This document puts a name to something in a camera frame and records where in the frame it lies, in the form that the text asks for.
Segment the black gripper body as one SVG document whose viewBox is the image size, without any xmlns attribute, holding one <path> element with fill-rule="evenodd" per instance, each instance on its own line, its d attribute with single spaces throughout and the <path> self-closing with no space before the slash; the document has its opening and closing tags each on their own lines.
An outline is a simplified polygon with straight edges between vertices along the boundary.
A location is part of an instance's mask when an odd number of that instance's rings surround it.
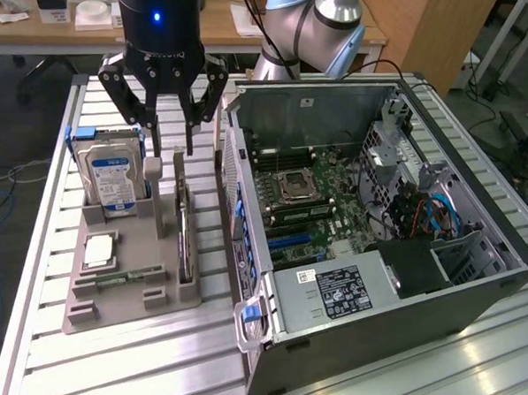
<svg viewBox="0 0 528 395">
<path fill-rule="evenodd" d="M 201 67 L 200 5 L 200 0 L 119 0 L 126 68 L 142 80 L 145 63 L 156 67 L 159 94 L 178 94 L 182 70 Z"/>
</svg>

